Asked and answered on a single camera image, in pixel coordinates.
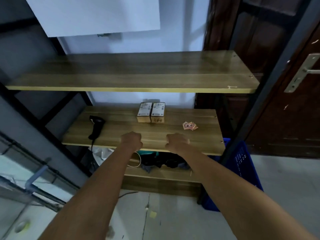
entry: forearm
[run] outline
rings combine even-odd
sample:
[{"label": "forearm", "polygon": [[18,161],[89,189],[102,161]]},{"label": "forearm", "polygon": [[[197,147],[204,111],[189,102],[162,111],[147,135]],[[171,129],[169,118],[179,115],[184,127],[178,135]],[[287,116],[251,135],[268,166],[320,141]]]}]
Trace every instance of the forearm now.
[{"label": "forearm", "polygon": [[130,148],[117,147],[39,239],[105,239],[132,153]]},{"label": "forearm", "polygon": [[238,239],[314,239],[257,187],[190,145],[179,150]]}]

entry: small cardboard box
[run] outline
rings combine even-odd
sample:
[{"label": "small cardboard box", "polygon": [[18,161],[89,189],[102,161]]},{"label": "small cardboard box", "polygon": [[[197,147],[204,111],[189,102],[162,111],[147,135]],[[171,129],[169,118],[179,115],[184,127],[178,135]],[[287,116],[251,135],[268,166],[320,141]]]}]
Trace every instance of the small cardboard box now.
[{"label": "small cardboard box", "polygon": [[166,103],[154,103],[151,111],[151,123],[165,122],[165,106]]},{"label": "small cardboard box", "polygon": [[150,114],[152,109],[152,103],[141,103],[139,112],[137,115],[137,120],[140,123],[150,123]]}]

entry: blue plastic crate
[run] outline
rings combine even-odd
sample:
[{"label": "blue plastic crate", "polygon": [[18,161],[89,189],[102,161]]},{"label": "blue plastic crate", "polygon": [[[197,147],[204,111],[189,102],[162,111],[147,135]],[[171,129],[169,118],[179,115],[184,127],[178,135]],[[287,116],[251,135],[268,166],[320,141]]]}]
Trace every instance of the blue plastic crate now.
[{"label": "blue plastic crate", "polygon": [[[225,145],[230,141],[230,139],[226,139],[228,138],[224,138]],[[214,157],[212,159],[218,161],[219,158],[220,157]],[[244,141],[241,141],[234,152],[231,154],[229,160],[226,163],[226,168],[230,169],[232,172],[236,173],[249,183],[256,186],[258,189],[261,189],[263,191],[256,169],[254,168],[254,164],[251,160],[250,154],[247,151],[247,147]],[[206,210],[219,212],[219,209],[207,193],[205,193],[201,205]]]}]

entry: barcode scanner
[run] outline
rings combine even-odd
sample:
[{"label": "barcode scanner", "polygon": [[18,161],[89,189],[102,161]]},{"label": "barcode scanner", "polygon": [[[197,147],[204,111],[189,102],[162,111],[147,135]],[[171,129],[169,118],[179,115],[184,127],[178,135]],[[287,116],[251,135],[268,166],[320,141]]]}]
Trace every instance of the barcode scanner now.
[{"label": "barcode scanner", "polygon": [[92,151],[94,141],[99,137],[101,130],[102,130],[102,127],[106,121],[104,119],[102,119],[101,117],[93,116],[93,115],[90,115],[89,119],[93,123],[92,133],[88,137],[88,139],[92,140],[92,144],[91,144],[91,151]]}]

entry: fist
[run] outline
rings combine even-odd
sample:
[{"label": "fist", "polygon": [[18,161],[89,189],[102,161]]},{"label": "fist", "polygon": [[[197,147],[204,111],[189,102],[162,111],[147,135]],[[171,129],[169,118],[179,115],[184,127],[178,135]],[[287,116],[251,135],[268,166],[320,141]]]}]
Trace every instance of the fist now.
[{"label": "fist", "polygon": [[143,146],[141,142],[141,134],[129,132],[121,136],[120,145],[129,148],[132,152],[137,152]]},{"label": "fist", "polygon": [[190,144],[190,140],[182,134],[168,134],[167,135],[167,144],[165,148],[175,154],[179,154],[179,151],[183,150],[183,148]]}]

